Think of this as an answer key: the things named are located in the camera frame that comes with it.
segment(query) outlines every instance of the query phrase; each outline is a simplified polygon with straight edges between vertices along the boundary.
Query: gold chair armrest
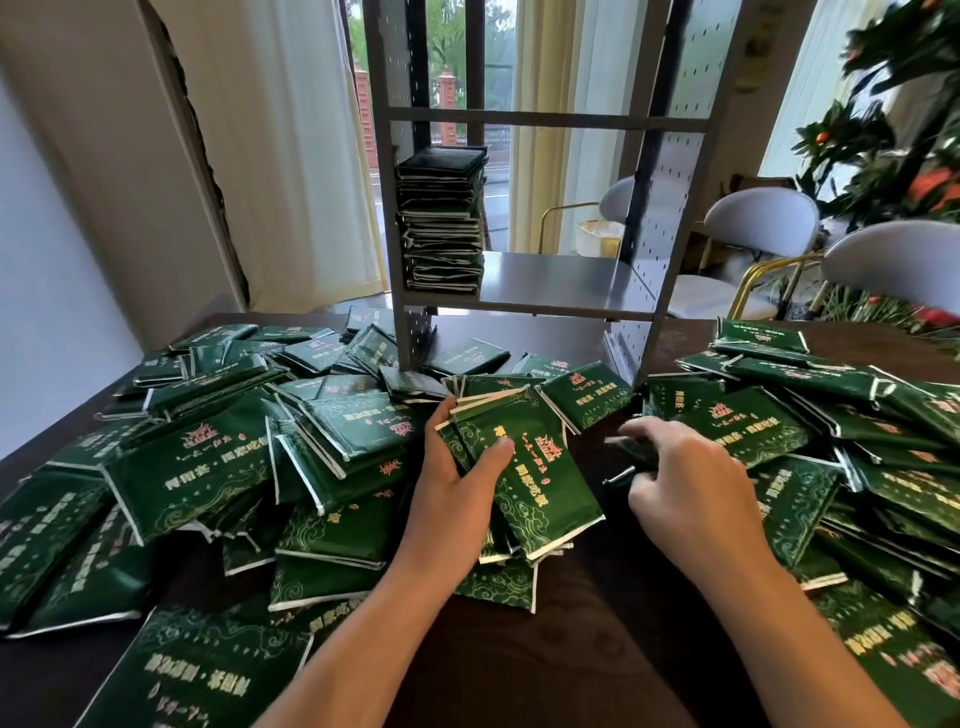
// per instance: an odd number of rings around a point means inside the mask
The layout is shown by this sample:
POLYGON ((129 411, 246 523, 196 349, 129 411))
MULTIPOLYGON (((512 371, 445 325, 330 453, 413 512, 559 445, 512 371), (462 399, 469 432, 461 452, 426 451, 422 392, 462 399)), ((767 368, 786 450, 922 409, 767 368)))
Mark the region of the gold chair armrest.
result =
POLYGON ((548 207, 543 211, 543 215, 540 218, 540 242, 537 244, 537 252, 543 252, 543 228, 546 224, 546 216, 551 212, 556 212, 558 209, 573 209, 574 207, 591 207, 594 205, 599 205, 599 201, 595 203, 573 203, 572 205, 558 205, 556 207, 548 207))
POLYGON ((792 265, 797 265, 799 267, 794 274, 793 279, 790 281, 789 286, 787 287, 787 290, 792 297, 793 291, 797 287, 797 281, 800 279, 800 273, 803 271, 806 263, 820 260, 823 258, 823 256, 824 252, 819 251, 817 253, 797 255, 796 257, 768 260, 766 262, 752 265, 747 269, 747 272, 743 274, 743 278, 740 279, 740 285, 737 286, 736 293, 733 294, 733 301, 731 302, 730 312, 727 314, 727 317, 731 319, 738 319, 743 315, 743 309, 747 307, 747 300, 750 297, 750 292, 756 288, 756 283, 762 276, 770 273, 771 271, 779 270, 780 268, 788 268, 792 265))

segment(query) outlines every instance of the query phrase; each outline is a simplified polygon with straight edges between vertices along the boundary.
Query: wall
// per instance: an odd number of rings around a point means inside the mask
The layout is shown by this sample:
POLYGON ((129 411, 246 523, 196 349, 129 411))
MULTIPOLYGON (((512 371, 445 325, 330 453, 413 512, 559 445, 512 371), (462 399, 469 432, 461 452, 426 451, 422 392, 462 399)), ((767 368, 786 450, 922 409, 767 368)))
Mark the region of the wall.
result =
POLYGON ((722 121, 720 139, 710 163, 708 178, 697 205, 698 220, 720 197, 720 184, 735 173, 756 175, 767 141, 777 122, 780 104, 804 42, 816 0, 778 0, 785 13, 774 41, 763 85, 751 93, 734 93, 722 121))
POLYGON ((136 0, 6 0, 0 61, 141 342, 242 305, 136 0))
POLYGON ((0 260, 2 458, 141 354, 2 78, 0 260))

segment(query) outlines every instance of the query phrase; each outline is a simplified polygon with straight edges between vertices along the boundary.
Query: yellow curtain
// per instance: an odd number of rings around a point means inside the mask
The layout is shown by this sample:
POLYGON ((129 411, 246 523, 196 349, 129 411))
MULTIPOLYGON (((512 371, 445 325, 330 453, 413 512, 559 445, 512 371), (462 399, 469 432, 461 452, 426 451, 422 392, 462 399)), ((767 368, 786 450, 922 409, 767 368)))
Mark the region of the yellow curtain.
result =
MULTIPOLYGON (((516 5, 514 109, 570 111, 576 90, 584 0, 519 0, 516 5)), ((569 129, 512 127, 510 250, 537 253, 540 218, 564 196, 569 129)), ((543 250, 559 249, 559 213, 547 218, 543 250)))

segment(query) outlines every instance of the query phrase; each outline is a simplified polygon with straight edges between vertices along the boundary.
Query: table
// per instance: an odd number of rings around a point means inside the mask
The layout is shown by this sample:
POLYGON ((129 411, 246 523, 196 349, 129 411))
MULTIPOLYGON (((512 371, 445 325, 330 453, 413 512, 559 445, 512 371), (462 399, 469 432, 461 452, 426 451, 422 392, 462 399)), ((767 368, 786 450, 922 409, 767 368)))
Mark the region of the table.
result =
MULTIPOLYGON (((346 316, 217 315, 198 326, 341 328, 346 316)), ((603 323, 520 314, 438 317, 440 349, 476 336, 573 364, 606 358, 603 323)), ((703 350, 712 321, 669 320, 653 371, 703 350)), ((928 343, 874 324, 795 323, 815 353, 877 364, 898 376, 960 383, 960 367, 928 343)), ((0 461, 0 497, 73 437, 112 387, 0 461)), ((411 665, 391 726, 766 725, 735 651, 699 594, 643 535, 623 491, 600 481, 627 465, 603 445, 629 415, 609 418, 570 448, 607 513, 562 558, 540 567, 537 614, 453 597, 411 665)), ((219 546, 176 534, 164 548, 160 603, 224 609, 269 580, 270 570, 230 579, 219 546)), ((0 643, 0 706, 10 728, 69 728, 139 624, 121 623, 0 643)))

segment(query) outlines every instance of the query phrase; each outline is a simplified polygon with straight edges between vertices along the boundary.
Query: person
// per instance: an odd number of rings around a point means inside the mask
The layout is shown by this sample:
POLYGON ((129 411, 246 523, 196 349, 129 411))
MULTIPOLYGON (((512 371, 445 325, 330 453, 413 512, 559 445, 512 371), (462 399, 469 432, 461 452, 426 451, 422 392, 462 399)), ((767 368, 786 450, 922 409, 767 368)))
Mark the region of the person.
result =
MULTIPOLYGON (((373 728, 435 617, 476 563, 493 487, 513 458, 501 438, 463 478, 427 423, 423 469, 393 563, 254 728, 373 728)), ((774 559, 754 486, 720 446, 675 422, 630 420, 649 438, 656 477, 639 474, 630 507, 650 539, 700 590, 731 637, 775 728, 905 728, 896 709, 774 559)))

